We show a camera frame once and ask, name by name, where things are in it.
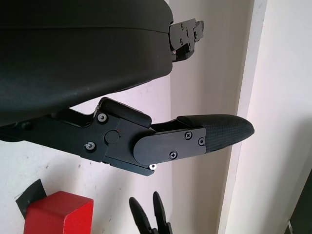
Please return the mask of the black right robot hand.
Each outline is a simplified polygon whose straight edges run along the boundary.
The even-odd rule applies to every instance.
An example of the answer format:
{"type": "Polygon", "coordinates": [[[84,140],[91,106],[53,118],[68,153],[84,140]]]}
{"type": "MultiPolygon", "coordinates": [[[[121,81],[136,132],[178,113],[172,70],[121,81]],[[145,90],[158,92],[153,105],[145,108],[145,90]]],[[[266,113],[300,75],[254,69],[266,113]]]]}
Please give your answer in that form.
{"type": "Polygon", "coordinates": [[[164,206],[157,191],[153,193],[153,206],[157,228],[151,227],[145,211],[134,197],[129,198],[129,206],[135,224],[141,234],[173,234],[171,224],[166,220],[164,206]]]}

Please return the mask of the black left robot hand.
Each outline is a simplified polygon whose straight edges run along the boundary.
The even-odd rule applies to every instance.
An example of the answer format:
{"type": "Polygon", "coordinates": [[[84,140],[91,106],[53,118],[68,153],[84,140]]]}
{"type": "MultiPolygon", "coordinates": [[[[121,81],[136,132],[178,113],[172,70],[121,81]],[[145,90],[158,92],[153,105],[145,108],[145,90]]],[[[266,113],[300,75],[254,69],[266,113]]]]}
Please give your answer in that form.
{"type": "Polygon", "coordinates": [[[203,21],[174,23],[163,0],[1,1],[1,140],[150,176],[159,163],[247,139],[254,127],[238,116],[152,124],[107,97],[168,75],[203,32],[203,21]]]}

